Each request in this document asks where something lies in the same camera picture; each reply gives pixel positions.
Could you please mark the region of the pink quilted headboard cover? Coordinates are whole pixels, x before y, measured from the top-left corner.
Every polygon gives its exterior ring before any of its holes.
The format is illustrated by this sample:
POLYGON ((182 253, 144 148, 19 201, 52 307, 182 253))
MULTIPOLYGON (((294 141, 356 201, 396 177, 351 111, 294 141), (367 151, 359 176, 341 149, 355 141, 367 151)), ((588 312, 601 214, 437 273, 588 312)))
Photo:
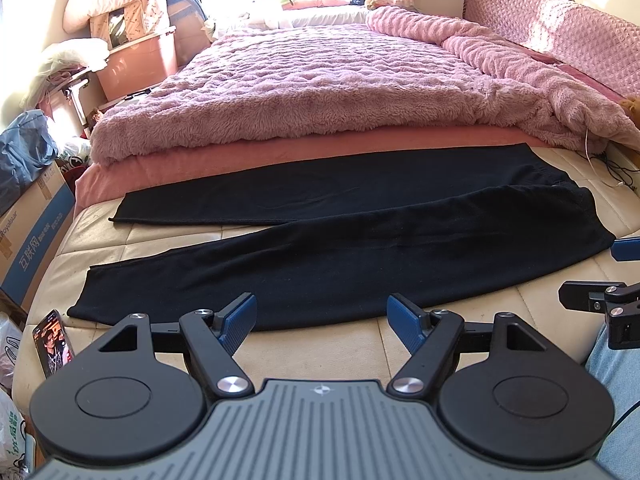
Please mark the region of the pink quilted headboard cover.
POLYGON ((463 17, 621 96, 639 93, 639 26, 570 0, 464 0, 463 17))

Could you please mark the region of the blue and brown cardboard box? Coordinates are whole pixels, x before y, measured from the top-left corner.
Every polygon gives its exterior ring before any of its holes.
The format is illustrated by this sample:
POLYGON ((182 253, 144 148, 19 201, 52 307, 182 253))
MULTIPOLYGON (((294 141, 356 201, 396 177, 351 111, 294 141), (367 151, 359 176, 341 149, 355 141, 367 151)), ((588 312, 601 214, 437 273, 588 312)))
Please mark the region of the blue and brown cardboard box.
POLYGON ((72 223, 75 197, 55 164, 1 217, 1 301, 27 312, 72 223))

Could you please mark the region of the operator leg in jeans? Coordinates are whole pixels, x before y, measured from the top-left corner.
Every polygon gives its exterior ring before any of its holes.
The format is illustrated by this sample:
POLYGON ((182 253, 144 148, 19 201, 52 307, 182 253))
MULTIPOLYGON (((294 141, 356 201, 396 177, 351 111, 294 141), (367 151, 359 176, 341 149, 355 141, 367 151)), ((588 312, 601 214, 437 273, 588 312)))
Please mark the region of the operator leg in jeans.
POLYGON ((608 348, 608 326, 598 333, 586 370, 612 396, 614 429, 605 439, 597 462, 619 479, 639 478, 640 356, 638 349, 608 348))

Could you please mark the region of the black pants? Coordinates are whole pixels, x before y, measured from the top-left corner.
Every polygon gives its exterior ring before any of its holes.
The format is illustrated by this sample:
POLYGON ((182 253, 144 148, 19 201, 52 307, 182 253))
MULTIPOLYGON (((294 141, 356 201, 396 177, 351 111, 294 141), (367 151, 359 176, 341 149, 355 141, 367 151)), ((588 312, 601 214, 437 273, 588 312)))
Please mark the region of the black pants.
POLYGON ((258 330, 377 318, 399 292, 421 307, 541 278, 614 235, 588 188, 527 145, 338 156, 146 188, 118 223, 239 226, 243 234, 93 266, 68 313, 175 322, 243 292, 258 330))

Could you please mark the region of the white plastic bag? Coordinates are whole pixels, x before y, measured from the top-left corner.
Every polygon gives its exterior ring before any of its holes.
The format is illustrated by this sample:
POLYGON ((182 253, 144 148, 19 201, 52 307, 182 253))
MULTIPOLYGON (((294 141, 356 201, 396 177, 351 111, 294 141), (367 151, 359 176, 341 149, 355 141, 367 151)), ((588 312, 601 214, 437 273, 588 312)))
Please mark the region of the white plastic bag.
POLYGON ((0 336, 1 475, 7 477, 14 472, 19 474, 23 469, 26 438, 24 417, 11 396, 22 332, 4 312, 1 313, 0 336))

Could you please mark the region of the white fluffy cloth pile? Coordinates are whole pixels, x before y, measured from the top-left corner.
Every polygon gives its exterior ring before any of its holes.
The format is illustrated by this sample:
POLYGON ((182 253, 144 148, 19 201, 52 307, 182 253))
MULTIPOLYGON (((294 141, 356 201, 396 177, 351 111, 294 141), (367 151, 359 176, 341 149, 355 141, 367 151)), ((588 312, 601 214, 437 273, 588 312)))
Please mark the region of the white fluffy cloth pile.
POLYGON ((107 43, 100 38, 77 38, 50 44, 29 66, 28 86, 21 100, 22 109, 36 108, 55 74, 86 68, 99 72, 106 67, 109 55, 107 43))

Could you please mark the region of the fluffy pink blanket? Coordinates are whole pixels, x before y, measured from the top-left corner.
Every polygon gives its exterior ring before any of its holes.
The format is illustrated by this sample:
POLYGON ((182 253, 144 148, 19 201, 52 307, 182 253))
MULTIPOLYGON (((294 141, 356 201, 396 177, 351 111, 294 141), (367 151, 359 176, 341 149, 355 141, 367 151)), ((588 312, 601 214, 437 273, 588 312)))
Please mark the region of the fluffy pink blanket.
POLYGON ((396 6, 356 25, 227 36, 93 129, 101 165, 170 148, 385 126, 515 127, 549 145, 638 148, 624 110, 489 28, 396 6))

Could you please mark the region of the beige leather mattress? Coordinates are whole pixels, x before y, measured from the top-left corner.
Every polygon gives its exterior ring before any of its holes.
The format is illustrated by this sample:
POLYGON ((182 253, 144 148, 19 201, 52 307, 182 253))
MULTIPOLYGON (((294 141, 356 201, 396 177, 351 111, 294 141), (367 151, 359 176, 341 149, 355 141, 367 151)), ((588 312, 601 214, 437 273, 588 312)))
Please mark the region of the beige leather mattress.
POLYGON ((76 349, 125 315, 175 322, 258 301, 252 375, 387 378, 388 296, 473 318, 523 315, 575 359, 597 324, 565 314, 571 278, 629 278, 616 237, 639 201, 600 160, 525 144, 348 155, 128 193, 78 214, 27 323, 58 311, 76 349))

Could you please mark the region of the blue clothing bundle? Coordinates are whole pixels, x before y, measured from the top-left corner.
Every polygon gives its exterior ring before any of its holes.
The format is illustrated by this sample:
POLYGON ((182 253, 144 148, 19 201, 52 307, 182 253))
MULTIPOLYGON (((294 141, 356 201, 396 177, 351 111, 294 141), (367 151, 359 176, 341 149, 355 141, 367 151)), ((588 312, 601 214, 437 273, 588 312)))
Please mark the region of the blue clothing bundle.
POLYGON ((3 216, 58 156, 42 110, 26 110, 1 133, 0 214, 3 216))

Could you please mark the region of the salmon pink bed sheet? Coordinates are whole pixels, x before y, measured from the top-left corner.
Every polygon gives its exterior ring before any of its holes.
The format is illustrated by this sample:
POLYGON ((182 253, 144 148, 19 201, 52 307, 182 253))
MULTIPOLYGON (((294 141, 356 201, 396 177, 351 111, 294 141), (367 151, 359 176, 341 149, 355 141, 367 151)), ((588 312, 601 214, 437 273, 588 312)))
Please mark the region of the salmon pink bed sheet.
POLYGON ((76 181, 74 214, 128 192, 257 167, 363 153, 461 148, 526 143, 532 148, 548 144, 518 128, 383 127, 299 139, 236 141, 201 148, 170 148, 149 155, 130 156, 104 166, 91 165, 76 181))

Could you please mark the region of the pink plastic storage bin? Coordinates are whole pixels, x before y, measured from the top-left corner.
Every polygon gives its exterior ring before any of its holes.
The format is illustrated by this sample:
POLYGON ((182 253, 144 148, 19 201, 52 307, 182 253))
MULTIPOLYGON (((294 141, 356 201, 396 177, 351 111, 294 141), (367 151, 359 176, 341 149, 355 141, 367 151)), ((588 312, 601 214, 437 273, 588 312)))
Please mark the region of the pink plastic storage bin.
POLYGON ((175 29, 169 27, 111 50, 106 67, 96 76, 104 96, 114 101, 160 84, 177 72, 175 29))

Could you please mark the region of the smartphone with lit screen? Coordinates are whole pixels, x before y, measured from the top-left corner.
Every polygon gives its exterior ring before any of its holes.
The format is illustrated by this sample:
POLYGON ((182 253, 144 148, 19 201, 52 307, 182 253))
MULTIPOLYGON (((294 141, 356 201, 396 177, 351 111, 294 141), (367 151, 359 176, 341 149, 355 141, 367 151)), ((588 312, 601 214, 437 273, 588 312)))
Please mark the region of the smartphone with lit screen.
POLYGON ((74 358, 58 310, 51 310, 32 330, 43 374, 50 377, 74 358))

